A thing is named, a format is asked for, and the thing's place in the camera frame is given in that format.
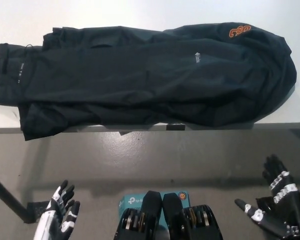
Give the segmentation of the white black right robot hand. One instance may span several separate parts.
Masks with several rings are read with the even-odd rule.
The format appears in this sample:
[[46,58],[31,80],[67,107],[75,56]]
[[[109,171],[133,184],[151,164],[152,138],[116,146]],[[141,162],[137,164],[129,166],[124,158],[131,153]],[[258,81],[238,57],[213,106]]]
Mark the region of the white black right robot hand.
[[263,178],[271,196],[258,198],[257,207],[237,198],[235,204],[260,229],[280,240],[300,240],[300,191],[291,172],[275,154],[266,157]]

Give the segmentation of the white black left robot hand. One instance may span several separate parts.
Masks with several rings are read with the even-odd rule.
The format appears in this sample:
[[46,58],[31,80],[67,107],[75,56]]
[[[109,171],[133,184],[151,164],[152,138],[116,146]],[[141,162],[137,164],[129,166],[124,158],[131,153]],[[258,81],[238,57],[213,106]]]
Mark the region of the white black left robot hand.
[[73,233],[81,203],[74,200],[75,186],[64,180],[53,193],[42,213],[34,240],[68,240]]

